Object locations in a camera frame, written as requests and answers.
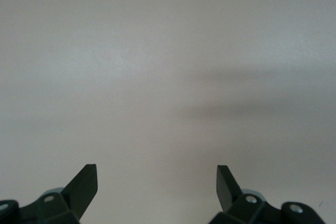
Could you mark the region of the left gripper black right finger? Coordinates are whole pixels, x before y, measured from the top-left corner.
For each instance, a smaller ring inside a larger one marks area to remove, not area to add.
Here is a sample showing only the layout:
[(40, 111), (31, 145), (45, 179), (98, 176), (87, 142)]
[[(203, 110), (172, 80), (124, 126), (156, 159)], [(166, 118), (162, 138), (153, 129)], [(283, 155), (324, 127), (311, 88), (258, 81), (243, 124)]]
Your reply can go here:
[(210, 223), (281, 223), (281, 211), (261, 193), (241, 189), (226, 165), (217, 167), (216, 193), (222, 211)]

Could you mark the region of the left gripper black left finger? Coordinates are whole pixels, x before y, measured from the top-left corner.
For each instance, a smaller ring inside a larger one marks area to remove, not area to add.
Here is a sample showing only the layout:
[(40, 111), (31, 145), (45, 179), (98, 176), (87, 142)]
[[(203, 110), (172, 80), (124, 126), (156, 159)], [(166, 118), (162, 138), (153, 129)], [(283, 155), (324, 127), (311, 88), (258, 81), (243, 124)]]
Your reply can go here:
[(98, 191), (97, 166), (87, 164), (61, 191), (20, 209), (20, 223), (79, 223)]

